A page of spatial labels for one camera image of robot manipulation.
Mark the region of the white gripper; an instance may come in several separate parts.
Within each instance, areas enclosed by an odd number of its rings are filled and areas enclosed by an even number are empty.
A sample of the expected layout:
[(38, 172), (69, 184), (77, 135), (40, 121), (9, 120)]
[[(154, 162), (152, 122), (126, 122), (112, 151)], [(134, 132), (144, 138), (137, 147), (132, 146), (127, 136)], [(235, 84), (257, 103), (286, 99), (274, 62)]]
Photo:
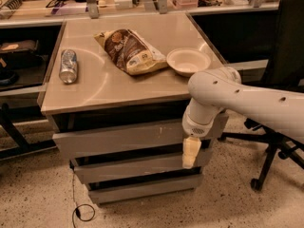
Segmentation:
[(189, 136), (183, 140), (182, 167), (191, 169), (194, 166), (196, 157), (200, 151), (201, 141), (199, 138), (207, 136), (211, 130), (215, 114), (207, 112), (185, 112), (182, 117), (182, 128)]

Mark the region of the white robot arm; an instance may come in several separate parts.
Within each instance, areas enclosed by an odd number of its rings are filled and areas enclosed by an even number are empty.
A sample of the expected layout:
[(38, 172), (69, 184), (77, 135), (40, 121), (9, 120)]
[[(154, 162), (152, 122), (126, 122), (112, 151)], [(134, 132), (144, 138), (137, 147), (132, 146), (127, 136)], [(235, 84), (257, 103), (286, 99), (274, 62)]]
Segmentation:
[(230, 109), (298, 143), (304, 143), (304, 94), (244, 85), (231, 67), (206, 69), (188, 81), (191, 101), (182, 117), (187, 138), (204, 138), (214, 119)]

